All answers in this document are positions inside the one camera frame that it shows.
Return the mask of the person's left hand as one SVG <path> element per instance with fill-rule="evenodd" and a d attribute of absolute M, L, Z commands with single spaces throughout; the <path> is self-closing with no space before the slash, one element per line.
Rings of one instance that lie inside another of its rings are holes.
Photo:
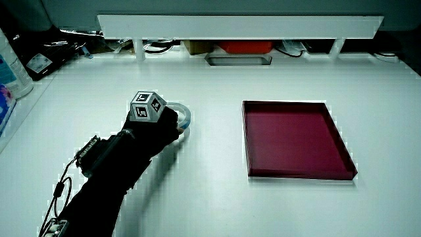
<path fill-rule="evenodd" d="M 159 153 L 177 140 L 191 122 L 191 113 L 184 105 L 167 102 L 157 92 L 139 90 L 130 100 L 123 130 L 131 132 L 135 141 Z"/>

